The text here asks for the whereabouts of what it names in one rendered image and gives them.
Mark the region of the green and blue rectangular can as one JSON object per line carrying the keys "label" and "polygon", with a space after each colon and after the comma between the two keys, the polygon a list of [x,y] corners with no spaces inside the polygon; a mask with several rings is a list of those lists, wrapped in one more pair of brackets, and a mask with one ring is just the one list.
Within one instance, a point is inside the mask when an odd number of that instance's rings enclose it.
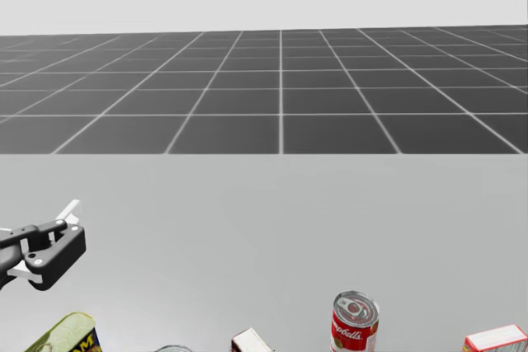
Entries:
{"label": "green and blue rectangular can", "polygon": [[72,312],[24,352],[102,352],[102,348],[95,320],[84,312]]}

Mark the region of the dark red carton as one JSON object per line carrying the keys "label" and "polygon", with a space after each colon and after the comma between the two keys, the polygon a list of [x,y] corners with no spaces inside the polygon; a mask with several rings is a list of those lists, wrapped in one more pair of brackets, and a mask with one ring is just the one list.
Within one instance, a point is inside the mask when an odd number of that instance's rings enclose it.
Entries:
{"label": "dark red carton", "polygon": [[249,327],[232,338],[231,352],[275,352],[275,350],[252,327]]}

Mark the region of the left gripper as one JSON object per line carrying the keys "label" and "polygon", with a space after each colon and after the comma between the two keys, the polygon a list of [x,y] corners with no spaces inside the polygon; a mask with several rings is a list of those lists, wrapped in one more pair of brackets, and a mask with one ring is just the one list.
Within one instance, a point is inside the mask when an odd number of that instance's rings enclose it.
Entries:
{"label": "left gripper", "polygon": [[85,253],[85,230],[73,199],[52,222],[0,229],[0,289],[17,278],[34,289],[50,289]]}

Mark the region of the red and white can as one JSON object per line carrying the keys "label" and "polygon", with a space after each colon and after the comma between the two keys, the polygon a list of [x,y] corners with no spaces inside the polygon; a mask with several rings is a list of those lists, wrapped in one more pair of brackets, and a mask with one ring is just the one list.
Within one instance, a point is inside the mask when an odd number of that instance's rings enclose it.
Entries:
{"label": "red and white can", "polygon": [[374,299],[351,290],[332,305],[330,352],[375,352],[380,310]]}

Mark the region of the red and white carton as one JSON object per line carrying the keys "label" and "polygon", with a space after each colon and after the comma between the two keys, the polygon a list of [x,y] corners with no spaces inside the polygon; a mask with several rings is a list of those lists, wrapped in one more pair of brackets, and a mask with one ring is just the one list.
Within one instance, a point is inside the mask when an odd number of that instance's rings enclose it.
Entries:
{"label": "red and white carton", "polygon": [[528,352],[528,335],[515,324],[481,331],[464,338],[462,352]]}

